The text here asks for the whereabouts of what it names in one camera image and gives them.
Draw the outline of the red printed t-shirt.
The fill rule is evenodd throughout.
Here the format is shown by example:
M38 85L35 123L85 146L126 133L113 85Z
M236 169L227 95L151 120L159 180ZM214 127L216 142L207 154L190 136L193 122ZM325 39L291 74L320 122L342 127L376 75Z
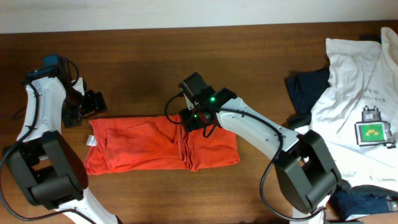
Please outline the red printed t-shirt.
M186 132L165 116L90 120L96 145L84 160L88 174L132 170L189 170L235 165L240 161L236 135L216 128L204 138Z

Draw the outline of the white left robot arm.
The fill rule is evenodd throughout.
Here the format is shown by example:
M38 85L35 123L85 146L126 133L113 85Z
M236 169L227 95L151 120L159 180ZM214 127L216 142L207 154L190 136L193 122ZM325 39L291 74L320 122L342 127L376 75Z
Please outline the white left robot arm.
M34 70L23 84L28 94L24 126L16 142L4 149L1 166L9 169L31 205L49 213L23 217L2 196L5 208L27 222L66 215L74 223L120 223L89 189L83 162L61 133L62 109L79 108L86 96L83 79Z

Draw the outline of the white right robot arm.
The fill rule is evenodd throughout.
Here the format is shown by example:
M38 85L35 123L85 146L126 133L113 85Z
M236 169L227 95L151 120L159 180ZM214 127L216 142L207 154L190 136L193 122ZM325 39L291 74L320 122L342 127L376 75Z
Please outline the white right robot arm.
M215 92L180 89L187 108L180 116L187 131L219 127L235 133L270 160L260 181L259 193L266 207L289 223L325 223L326 203L341 182L341 174L323 138L315 131L300 134L284 128L250 108L229 89ZM293 207L283 215L266 200L265 180L275 169L282 195Z

